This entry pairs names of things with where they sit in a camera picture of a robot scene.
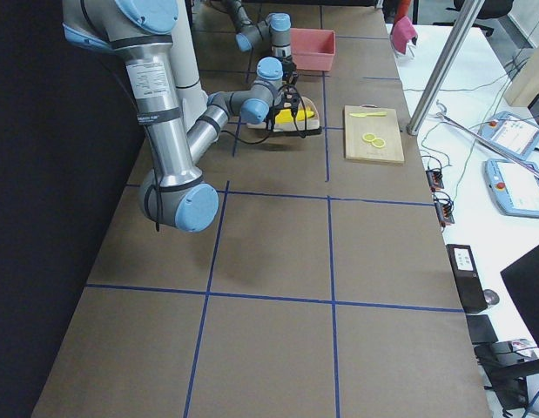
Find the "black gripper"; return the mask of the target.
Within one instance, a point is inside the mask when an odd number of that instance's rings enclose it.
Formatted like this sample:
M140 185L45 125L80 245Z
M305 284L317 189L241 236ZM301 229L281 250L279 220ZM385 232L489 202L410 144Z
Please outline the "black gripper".
M297 72L297 66L295 62L293 61L292 56L288 57L282 57L280 59L281 66L282 66L282 80L286 84L296 85L297 80L299 78L299 74Z
M266 125L270 128L276 125L275 117L281 110L291 108L292 114L295 115L296 111L302 106L302 97L296 86L284 84L279 88L279 93L280 101L270 107L266 116Z

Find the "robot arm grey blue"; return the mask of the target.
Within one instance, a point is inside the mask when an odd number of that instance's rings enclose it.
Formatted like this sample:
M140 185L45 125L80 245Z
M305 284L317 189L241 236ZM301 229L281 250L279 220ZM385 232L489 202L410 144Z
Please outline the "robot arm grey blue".
M239 49L252 51L256 47L269 45L272 56L282 65L283 81L295 85L299 75L293 61L290 16L286 13L270 13L255 23L247 15L241 1L226 0L221 4L232 20Z
M143 214L157 225L197 233L214 220L219 197L198 162L230 118L252 125L273 121L284 106L285 80L294 72L291 19L273 13L251 21L239 1L226 1L243 51L268 42L256 78L243 91L207 94L182 1L66 1L66 39L125 62L137 120L152 149L153 168L139 189Z

